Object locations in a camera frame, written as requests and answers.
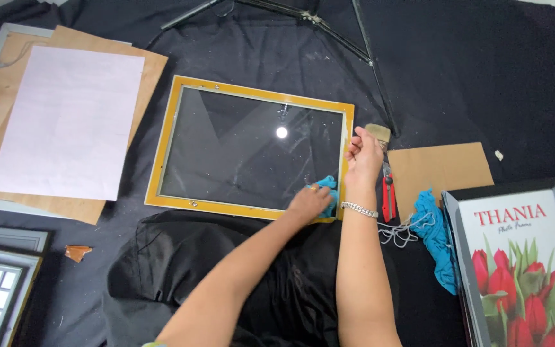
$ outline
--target hand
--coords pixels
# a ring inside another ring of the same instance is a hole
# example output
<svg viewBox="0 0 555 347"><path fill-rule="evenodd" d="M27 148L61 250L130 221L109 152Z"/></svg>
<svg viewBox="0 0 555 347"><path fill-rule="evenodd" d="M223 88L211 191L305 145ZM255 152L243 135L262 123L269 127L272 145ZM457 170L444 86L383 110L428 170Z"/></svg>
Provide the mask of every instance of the hand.
<svg viewBox="0 0 555 347"><path fill-rule="evenodd" d="M344 153L348 162L348 172L344 184L348 190L375 190L385 155L378 139L361 127L355 128L358 136L350 138Z"/></svg>
<svg viewBox="0 0 555 347"><path fill-rule="evenodd" d="M304 224L308 224L318 217L331 203L333 197L329 195L331 189L328 186L319 189L318 185L314 183L312 187L315 189L305 187L300 190L290 201L285 214L298 218Z"/></svg>

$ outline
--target paper sheet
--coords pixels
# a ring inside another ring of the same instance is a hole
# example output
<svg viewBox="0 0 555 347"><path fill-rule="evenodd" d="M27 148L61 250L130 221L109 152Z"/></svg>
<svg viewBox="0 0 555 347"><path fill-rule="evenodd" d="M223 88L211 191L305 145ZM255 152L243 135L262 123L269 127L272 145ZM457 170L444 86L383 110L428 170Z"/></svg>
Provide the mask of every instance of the paper sheet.
<svg viewBox="0 0 555 347"><path fill-rule="evenodd" d="M432 188L440 207L443 190L493 185L481 142L389 151L395 200L404 221L415 213L419 193Z"/></svg>
<svg viewBox="0 0 555 347"><path fill-rule="evenodd" d="M36 46L0 150L0 191L116 200L144 57Z"/></svg>

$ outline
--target paintbrush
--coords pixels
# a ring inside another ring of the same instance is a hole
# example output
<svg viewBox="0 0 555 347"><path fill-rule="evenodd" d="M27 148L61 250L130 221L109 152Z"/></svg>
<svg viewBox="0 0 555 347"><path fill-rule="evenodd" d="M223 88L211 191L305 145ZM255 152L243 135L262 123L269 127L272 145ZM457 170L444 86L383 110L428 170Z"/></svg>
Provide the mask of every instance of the paintbrush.
<svg viewBox="0 0 555 347"><path fill-rule="evenodd" d="M387 147L389 146L389 139L391 138L391 130L389 128L383 127L378 124L370 123L365 126L370 134L374 135L381 144L382 151L387 152Z"/></svg>

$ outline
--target silver bracelet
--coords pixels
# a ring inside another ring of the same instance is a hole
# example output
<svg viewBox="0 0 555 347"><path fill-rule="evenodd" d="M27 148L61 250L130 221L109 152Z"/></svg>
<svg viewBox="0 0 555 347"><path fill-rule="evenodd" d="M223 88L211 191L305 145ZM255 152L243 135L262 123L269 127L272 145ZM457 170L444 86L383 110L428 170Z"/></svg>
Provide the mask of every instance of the silver bracelet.
<svg viewBox="0 0 555 347"><path fill-rule="evenodd" d="M368 210L364 207L359 206L358 204L353 204L352 202L342 202L342 204L340 205L341 208L349 208L349 209L353 209L355 211L357 211L358 213L364 214L367 217L373 217L373 218L378 218L378 212L376 211L372 211L372 210Z"/></svg>

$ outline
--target red utility knife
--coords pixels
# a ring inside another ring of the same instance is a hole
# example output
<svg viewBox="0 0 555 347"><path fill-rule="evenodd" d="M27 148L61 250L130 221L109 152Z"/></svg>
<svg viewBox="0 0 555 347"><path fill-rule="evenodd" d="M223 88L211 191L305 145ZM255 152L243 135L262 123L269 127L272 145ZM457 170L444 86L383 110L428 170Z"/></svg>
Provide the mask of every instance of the red utility knife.
<svg viewBox="0 0 555 347"><path fill-rule="evenodd" d="M393 174L389 163L382 163L382 215L385 223L395 218L395 189L393 189Z"/></svg>

